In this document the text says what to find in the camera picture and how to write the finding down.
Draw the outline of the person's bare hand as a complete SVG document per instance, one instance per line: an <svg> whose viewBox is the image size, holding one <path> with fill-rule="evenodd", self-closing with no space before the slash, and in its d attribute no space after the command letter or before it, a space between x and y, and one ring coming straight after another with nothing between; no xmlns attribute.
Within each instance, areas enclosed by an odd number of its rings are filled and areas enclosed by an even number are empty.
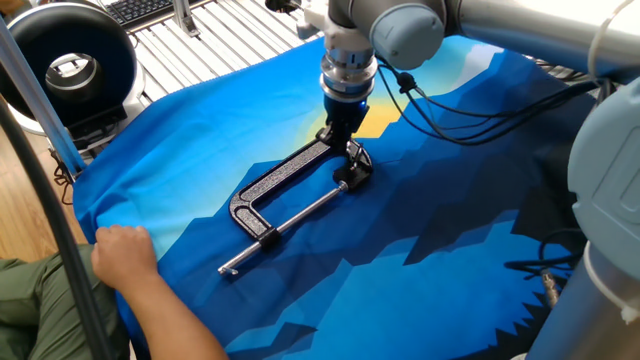
<svg viewBox="0 0 640 360"><path fill-rule="evenodd" d="M99 228L91 263L95 275L123 295L139 291L159 277L151 237L142 226Z"/></svg>

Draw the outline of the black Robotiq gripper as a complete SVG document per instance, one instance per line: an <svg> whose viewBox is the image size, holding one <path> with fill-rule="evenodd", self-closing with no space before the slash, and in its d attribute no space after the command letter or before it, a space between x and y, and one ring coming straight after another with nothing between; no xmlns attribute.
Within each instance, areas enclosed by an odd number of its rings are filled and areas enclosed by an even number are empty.
<svg viewBox="0 0 640 360"><path fill-rule="evenodd" d="M352 134L358 131L369 111L367 100L340 102L325 96L324 107L327 126L321 128L315 137L334 150L357 151L359 145Z"/></svg>

